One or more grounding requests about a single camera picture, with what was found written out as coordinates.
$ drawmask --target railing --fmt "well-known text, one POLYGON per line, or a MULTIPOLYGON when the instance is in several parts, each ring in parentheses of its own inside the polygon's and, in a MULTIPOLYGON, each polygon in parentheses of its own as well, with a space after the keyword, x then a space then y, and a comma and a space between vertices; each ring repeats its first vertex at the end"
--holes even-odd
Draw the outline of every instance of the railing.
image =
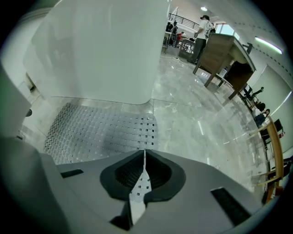
POLYGON ((168 20, 170 21, 176 21, 178 24, 182 24, 184 26, 187 26, 187 27, 190 27, 190 28, 193 28, 194 30, 198 31, 199 30, 199 24, 191 21, 191 20, 188 20, 188 19, 185 19, 181 16, 177 16, 177 15, 174 15, 174 14, 171 14, 169 13, 169 17, 168 17, 168 20))

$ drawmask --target white curved partition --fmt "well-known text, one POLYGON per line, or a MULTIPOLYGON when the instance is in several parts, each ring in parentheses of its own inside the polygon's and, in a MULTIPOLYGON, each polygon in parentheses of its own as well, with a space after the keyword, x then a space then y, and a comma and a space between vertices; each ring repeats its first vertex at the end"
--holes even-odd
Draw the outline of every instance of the white curved partition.
POLYGON ((24 57, 44 97, 142 104, 156 77, 168 0, 62 0, 24 57))

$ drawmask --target marble floor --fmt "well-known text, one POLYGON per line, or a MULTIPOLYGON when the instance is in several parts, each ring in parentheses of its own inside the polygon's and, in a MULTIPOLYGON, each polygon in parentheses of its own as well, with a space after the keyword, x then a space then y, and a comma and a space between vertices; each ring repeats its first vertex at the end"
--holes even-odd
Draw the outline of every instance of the marble floor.
POLYGON ((266 158, 253 117, 233 90, 214 79, 204 86, 209 74, 163 53, 152 99, 143 105, 110 101, 51 97, 32 93, 33 115, 25 118, 20 135, 43 151, 49 128, 67 102, 131 113, 152 113, 157 119, 159 150, 216 167, 261 199, 263 188, 255 187, 253 175, 266 172, 266 158))

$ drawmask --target window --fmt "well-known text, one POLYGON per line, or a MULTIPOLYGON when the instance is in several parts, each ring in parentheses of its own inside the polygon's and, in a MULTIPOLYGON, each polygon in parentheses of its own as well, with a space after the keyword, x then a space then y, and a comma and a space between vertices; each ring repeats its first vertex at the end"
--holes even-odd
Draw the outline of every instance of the window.
POLYGON ((231 35, 234 36, 237 40, 240 38, 240 36, 228 24, 217 24, 216 33, 231 35))

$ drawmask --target black cap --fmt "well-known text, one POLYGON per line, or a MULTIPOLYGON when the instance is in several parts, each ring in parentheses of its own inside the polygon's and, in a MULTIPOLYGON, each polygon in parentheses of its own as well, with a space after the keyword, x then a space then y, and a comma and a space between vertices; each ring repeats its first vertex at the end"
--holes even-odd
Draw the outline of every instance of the black cap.
POLYGON ((207 16, 207 15, 203 15, 203 16, 201 17, 201 20, 202 20, 203 18, 206 18, 207 20, 210 20, 210 17, 207 16))

